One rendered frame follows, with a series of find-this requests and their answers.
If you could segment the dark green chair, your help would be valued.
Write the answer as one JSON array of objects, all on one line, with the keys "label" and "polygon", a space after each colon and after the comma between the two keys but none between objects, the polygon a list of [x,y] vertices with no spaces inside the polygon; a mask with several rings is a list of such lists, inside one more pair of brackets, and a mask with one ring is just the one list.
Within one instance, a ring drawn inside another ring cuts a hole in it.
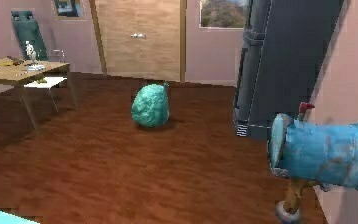
[{"label": "dark green chair", "polygon": [[12,11],[11,12],[12,24],[23,58],[28,60],[29,57],[26,53],[26,42],[35,48],[37,59],[40,61],[47,61],[47,49],[45,47],[38,22],[34,18],[31,11]]}]

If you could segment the window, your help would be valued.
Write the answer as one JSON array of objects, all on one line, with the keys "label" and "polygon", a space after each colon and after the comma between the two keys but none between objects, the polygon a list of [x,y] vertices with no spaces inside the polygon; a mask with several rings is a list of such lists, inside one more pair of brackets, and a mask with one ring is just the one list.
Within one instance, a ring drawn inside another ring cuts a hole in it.
[{"label": "window", "polygon": [[200,0],[202,28],[243,29],[250,0]]}]

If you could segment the blue rusty mailbox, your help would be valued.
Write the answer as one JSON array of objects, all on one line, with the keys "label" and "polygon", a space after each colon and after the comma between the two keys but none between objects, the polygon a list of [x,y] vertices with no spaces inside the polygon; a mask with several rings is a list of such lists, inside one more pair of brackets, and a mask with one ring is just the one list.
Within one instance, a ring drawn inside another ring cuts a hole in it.
[{"label": "blue rusty mailbox", "polygon": [[336,185],[358,191],[358,123],[308,123],[304,117],[313,107],[301,103],[296,118],[277,114],[267,141],[271,173],[289,180],[286,198],[276,205],[282,224],[300,224],[300,201],[308,187],[329,191]]}]

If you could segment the wooden table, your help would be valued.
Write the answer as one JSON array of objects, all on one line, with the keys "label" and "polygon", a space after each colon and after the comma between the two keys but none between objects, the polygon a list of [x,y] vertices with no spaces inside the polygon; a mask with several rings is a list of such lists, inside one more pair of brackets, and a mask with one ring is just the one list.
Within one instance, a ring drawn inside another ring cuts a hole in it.
[{"label": "wooden table", "polygon": [[[0,63],[8,63],[8,58],[0,59]],[[4,91],[17,88],[19,90],[19,96],[22,100],[30,121],[35,130],[38,130],[36,118],[34,116],[32,105],[28,98],[25,84],[32,83],[35,80],[41,79],[46,73],[65,73],[67,75],[67,85],[71,93],[71,99],[75,108],[79,107],[79,101],[75,89],[75,83],[73,81],[72,74],[70,73],[70,64],[63,62],[49,62],[41,61],[40,64],[45,68],[38,71],[32,71],[28,69],[29,60],[20,65],[12,66],[0,66],[0,93]]]}]

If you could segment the framed wall picture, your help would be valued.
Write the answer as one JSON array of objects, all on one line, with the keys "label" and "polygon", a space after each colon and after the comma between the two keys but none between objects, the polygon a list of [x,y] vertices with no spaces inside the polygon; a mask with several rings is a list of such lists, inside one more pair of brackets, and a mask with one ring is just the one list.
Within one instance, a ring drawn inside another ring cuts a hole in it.
[{"label": "framed wall picture", "polygon": [[58,17],[80,19],[84,15],[82,0],[52,0],[52,3]]}]

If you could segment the white chair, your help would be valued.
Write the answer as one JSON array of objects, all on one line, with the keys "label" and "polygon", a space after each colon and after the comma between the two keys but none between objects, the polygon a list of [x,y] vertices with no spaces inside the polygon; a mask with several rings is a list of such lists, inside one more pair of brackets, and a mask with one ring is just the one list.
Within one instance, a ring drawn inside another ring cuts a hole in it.
[{"label": "white chair", "polygon": [[49,96],[51,97],[51,100],[53,102],[54,108],[56,111],[58,111],[58,106],[55,100],[55,97],[53,96],[52,89],[58,88],[60,84],[62,84],[64,81],[66,81],[67,78],[63,76],[46,76],[44,78],[41,78],[39,80],[33,81],[31,83],[25,84],[25,88],[33,88],[33,89],[45,89],[48,91]]}]

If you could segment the light blue flat object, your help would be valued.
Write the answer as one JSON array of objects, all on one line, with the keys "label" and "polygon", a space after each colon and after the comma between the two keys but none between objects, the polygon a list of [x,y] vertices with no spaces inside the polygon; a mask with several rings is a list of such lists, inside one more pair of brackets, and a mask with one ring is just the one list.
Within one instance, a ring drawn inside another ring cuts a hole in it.
[{"label": "light blue flat object", "polygon": [[41,224],[40,221],[30,220],[0,210],[0,224]]}]

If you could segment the wooden room door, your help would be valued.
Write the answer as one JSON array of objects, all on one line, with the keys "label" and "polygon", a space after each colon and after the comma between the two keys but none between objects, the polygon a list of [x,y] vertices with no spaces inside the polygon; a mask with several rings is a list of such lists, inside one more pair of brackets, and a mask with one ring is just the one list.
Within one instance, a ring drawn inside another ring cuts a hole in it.
[{"label": "wooden room door", "polygon": [[107,73],[181,79],[182,0],[94,0]]}]

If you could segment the teal garbage bag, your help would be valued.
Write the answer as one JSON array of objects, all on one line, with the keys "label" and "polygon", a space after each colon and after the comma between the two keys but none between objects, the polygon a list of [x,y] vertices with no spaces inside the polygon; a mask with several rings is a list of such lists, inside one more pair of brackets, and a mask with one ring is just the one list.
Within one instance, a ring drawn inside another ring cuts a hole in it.
[{"label": "teal garbage bag", "polygon": [[132,120],[148,128],[164,125],[170,115],[167,87],[167,82],[142,87],[131,106]]}]

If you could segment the dark brown item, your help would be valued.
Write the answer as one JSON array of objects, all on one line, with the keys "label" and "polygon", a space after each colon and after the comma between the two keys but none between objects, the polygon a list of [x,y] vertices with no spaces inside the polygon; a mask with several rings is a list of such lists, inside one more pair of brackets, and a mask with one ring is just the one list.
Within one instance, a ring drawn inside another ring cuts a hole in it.
[{"label": "dark brown item", "polygon": [[12,61],[13,65],[15,65],[15,66],[18,66],[18,65],[24,63],[24,60],[22,60],[20,58],[16,58],[16,57],[13,57],[13,56],[7,56],[7,58],[10,59]]}]

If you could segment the white statuette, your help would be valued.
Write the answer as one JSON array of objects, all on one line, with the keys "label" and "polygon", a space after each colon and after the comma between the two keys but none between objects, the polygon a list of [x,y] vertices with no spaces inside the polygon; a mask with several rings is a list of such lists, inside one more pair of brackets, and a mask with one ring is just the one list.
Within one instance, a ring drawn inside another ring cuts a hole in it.
[{"label": "white statuette", "polygon": [[26,54],[29,57],[29,59],[32,61],[33,64],[37,64],[37,53],[35,51],[34,46],[29,42],[25,42],[26,46]]}]

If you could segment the dark grey fridge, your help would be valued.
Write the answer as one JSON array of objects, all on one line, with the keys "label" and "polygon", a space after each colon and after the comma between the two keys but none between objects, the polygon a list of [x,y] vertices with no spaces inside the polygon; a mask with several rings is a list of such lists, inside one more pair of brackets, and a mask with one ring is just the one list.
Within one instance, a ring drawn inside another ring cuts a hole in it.
[{"label": "dark grey fridge", "polygon": [[311,98],[344,0],[249,0],[233,102],[236,135],[265,139]]}]

